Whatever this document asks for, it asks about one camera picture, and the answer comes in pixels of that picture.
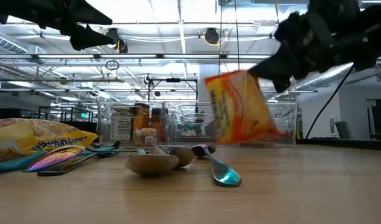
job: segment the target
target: ceiling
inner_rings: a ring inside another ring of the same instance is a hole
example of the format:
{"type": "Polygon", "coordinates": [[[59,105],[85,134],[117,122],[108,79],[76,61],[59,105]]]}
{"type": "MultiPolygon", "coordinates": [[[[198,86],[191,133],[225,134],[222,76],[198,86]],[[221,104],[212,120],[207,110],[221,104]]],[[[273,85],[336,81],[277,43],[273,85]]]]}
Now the ceiling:
{"type": "MultiPolygon", "coordinates": [[[[90,24],[93,30],[104,33],[107,28],[119,28],[120,36],[128,45],[129,54],[249,54],[271,55],[274,54],[279,43],[269,39],[269,35],[276,29],[276,21],[286,19],[291,12],[306,11],[308,1],[303,0],[237,0],[237,13],[233,6],[234,1],[226,0],[222,7],[216,0],[87,0],[93,7],[113,19],[110,26],[90,24]],[[220,47],[206,44],[203,32],[206,28],[213,27],[222,33],[220,47]]],[[[10,17],[6,25],[0,24],[0,34],[17,45],[34,45],[42,48],[47,54],[113,54],[114,50],[107,46],[85,49],[80,52],[74,50],[68,37],[62,36],[57,30],[47,28],[42,30],[37,24],[10,17]]],[[[0,47],[0,54],[12,52],[0,47]]],[[[143,79],[149,74],[152,78],[195,78],[199,74],[198,61],[167,61],[159,63],[157,60],[143,60],[147,66],[139,66],[137,60],[126,60],[121,68],[108,71],[101,66],[88,66],[87,63],[96,63],[86,60],[84,66],[18,66],[25,64],[25,60],[0,60],[5,65],[16,66],[24,75],[17,72],[11,74],[26,79],[35,75],[42,75],[46,79],[90,79],[93,80],[92,88],[119,88],[124,90],[142,89],[143,79]],[[108,83],[106,80],[118,77],[125,81],[122,83],[108,83]]],[[[257,63],[240,61],[240,68],[247,69],[257,63]]],[[[218,64],[218,60],[209,62],[218,64]]],[[[234,61],[220,62],[221,72],[238,69],[234,61]]],[[[81,88],[77,83],[61,85],[60,83],[47,83],[48,88],[81,88]]],[[[273,85],[268,81],[261,81],[264,89],[273,90],[273,85]]],[[[5,83],[8,88],[18,88],[12,83],[5,83]]],[[[162,92],[156,99],[194,99],[194,83],[166,83],[162,82],[158,89],[180,88],[188,91],[170,93],[162,92]]],[[[142,100],[139,93],[109,93],[119,100],[142,100]]]]}

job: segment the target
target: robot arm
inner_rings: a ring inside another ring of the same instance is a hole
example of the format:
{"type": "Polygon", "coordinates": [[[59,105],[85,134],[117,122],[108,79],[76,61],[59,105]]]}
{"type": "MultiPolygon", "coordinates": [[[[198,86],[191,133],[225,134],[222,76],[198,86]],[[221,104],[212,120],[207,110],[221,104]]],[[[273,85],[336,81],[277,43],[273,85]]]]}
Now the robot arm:
{"type": "Polygon", "coordinates": [[[292,76],[300,80],[349,62],[364,70],[381,56],[381,5],[361,12],[357,0],[311,0],[307,13],[279,24],[275,39],[278,51],[248,72],[272,80],[278,93],[292,76]]]}

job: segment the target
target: office desk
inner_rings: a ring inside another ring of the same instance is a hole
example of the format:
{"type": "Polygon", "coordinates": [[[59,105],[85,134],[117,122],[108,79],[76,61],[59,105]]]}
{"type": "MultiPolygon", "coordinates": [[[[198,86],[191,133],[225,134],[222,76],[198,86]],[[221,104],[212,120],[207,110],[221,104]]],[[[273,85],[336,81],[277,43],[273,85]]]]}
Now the office desk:
{"type": "Polygon", "coordinates": [[[232,189],[213,184],[206,159],[142,178],[128,156],[59,177],[0,174],[0,224],[381,223],[381,151],[221,148],[243,179],[232,189]]]}

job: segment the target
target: chip bag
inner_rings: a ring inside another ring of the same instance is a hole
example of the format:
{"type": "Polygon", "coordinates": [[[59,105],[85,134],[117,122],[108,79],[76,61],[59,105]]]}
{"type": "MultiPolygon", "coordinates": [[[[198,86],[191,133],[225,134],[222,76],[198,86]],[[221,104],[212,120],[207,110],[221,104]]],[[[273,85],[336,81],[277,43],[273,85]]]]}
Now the chip bag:
{"type": "Polygon", "coordinates": [[[221,144],[248,142],[278,131],[258,79],[237,71],[205,79],[221,144]]]}
{"type": "Polygon", "coordinates": [[[74,144],[87,146],[98,136],[73,126],[39,119],[0,120],[0,162],[11,161],[39,151],[51,151],[74,144]]]}

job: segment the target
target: iridescent spoon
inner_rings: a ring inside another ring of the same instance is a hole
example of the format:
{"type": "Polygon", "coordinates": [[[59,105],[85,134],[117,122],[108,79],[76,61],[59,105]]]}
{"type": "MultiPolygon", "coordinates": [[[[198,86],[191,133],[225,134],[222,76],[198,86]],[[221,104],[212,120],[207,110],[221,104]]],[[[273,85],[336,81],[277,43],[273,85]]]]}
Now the iridescent spoon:
{"type": "Polygon", "coordinates": [[[194,147],[202,147],[210,160],[211,173],[215,184],[221,187],[238,187],[242,182],[240,175],[222,161],[214,158],[209,152],[207,145],[201,144],[194,147]]]}

